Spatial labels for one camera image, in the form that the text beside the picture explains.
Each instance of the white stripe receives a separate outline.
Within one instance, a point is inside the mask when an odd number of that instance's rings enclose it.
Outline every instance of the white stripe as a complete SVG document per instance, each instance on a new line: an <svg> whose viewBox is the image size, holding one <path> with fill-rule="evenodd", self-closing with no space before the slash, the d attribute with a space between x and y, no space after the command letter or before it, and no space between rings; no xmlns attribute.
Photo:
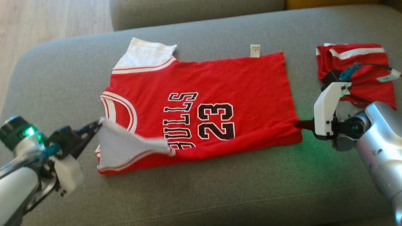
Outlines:
<svg viewBox="0 0 402 226"><path fill-rule="evenodd" d="M366 55L370 53L385 53L384 48L358 48L358 49L351 49L343 53L338 53L334 49L329 50L332 56L339 58L340 60L345 60L352 58L357 55Z"/></svg>
<svg viewBox="0 0 402 226"><path fill-rule="evenodd" d="M126 69L126 70L114 70L114 71L112 71L112 74L129 74L129 73L157 71L157 70L166 68L167 66L171 65L172 62L175 60L176 60L176 58L172 57L166 63L164 63L163 65L156 67L156 68L133 68L133 69Z"/></svg>
<svg viewBox="0 0 402 226"><path fill-rule="evenodd" d="M116 122L116 108L115 108L115 103L113 102L113 100L109 99L109 98L104 98L106 103L107 103L107 107L109 109L109 119L113 122Z"/></svg>
<svg viewBox="0 0 402 226"><path fill-rule="evenodd" d="M117 95L115 93L112 93L112 92L105 91L105 92L103 92L101 97L105 98L105 99L111 99L113 101L119 102L119 103L123 104L127 108L127 111L129 112L129 115L130 115L130 124L127 127L127 130L132 132L132 133L134 133L136 128L137 128L137 112L135 111L134 106L126 98L124 98L122 96L119 96L119 95Z"/></svg>
<svg viewBox="0 0 402 226"><path fill-rule="evenodd" d="M121 101L120 99L117 99L117 98L114 98L114 97L109 97L109 96L103 96L103 95L101 95L101 98L105 98L105 99L108 98L108 99L111 99L111 100L113 100L113 101L119 102L120 104L122 104L123 106L126 107L127 112L128 112L128 114L129 114L129 116L130 116L130 123L129 123L128 126L127 126L127 130L131 130L131 128L132 128L132 126L133 126L133 115L132 115L131 111L129 110L129 107L127 106L127 104L124 103L123 101Z"/></svg>
<svg viewBox="0 0 402 226"><path fill-rule="evenodd" d="M107 110L106 101L105 101L105 99L102 98L102 97L101 97L100 100L101 100L102 103L103 103L103 107L105 107L105 117L106 117L106 118L109 118L109 112L108 112L108 110Z"/></svg>

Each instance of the white fabric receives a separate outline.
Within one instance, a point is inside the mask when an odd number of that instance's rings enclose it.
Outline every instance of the white fabric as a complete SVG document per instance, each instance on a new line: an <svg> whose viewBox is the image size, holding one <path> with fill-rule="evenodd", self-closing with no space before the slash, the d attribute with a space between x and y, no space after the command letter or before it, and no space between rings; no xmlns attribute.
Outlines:
<svg viewBox="0 0 402 226"><path fill-rule="evenodd" d="M338 53L334 49L329 50L332 56L339 58L340 60L345 60L352 58L357 55L366 55L370 53L385 53L384 48L358 48L345 51L343 53Z"/></svg>
<svg viewBox="0 0 402 226"><path fill-rule="evenodd" d="M102 118L101 121L102 127L98 132L102 153L99 171L120 171L152 153L175 154L163 138L143 138L109 119Z"/></svg>
<svg viewBox="0 0 402 226"><path fill-rule="evenodd" d="M158 67L173 57L177 45L164 45L157 42L148 42L133 38L127 52L120 58L113 68L113 74L121 69Z"/></svg>

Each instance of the folded jersey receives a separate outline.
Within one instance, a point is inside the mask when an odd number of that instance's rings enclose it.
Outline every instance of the folded jersey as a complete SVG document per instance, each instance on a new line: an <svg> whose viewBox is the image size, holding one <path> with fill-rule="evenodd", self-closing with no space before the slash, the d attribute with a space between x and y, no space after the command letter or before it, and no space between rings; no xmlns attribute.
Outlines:
<svg viewBox="0 0 402 226"><path fill-rule="evenodd" d="M388 57L379 44L320 45L316 49L318 78L320 80L331 70L345 70L355 62L388 66ZM352 90L340 100L350 101L358 107L366 107L374 101L382 101L396 109L394 85L381 83L378 77L387 76L386 68L365 65L351 77Z"/></svg>

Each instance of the gray sofa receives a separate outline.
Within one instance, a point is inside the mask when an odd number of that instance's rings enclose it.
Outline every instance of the gray sofa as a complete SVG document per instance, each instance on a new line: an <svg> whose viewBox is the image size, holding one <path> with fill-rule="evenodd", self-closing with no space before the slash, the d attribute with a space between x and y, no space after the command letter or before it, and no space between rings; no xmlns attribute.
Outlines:
<svg viewBox="0 0 402 226"><path fill-rule="evenodd" d="M284 5L280 0L271 2ZM117 18L115 10L130 6L123 1L112 1L111 6L114 27L128 28L130 25L123 23L125 12ZM238 14L243 14L242 4L237 7ZM175 11L174 16L179 18L181 12ZM190 14L184 17L200 19ZM385 5L353 5L52 41L19 60L1 120L22 115L50 134L63 125L77 128L103 116L99 95L132 37L178 44L175 56L180 61L245 57L253 43L261 44L261 54L283 51L297 114L311 119L320 94L316 46L325 42L380 43L390 65L401 69L401 33L402 14L397 10ZM402 81L395 82L395 92L400 108ZM298 145L109 177L97 173L94 150L98 141L94 140L79 158L85 183L68 197L50 195L26 216L24 225L319 225L392 215L355 151L336 152L308 131L303 137ZM12 156L1 149L0 163L5 164Z"/></svg>

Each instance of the teal connector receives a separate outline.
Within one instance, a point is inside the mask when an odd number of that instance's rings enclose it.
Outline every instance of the teal connector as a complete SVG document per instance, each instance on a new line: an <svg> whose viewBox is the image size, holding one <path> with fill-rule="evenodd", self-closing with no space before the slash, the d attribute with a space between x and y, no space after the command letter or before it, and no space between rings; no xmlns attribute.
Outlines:
<svg viewBox="0 0 402 226"><path fill-rule="evenodd" d="M354 63L351 67L348 67L340 75L339 79L342 82L350 82L352 75L361 68L361 63Z"/></svg>

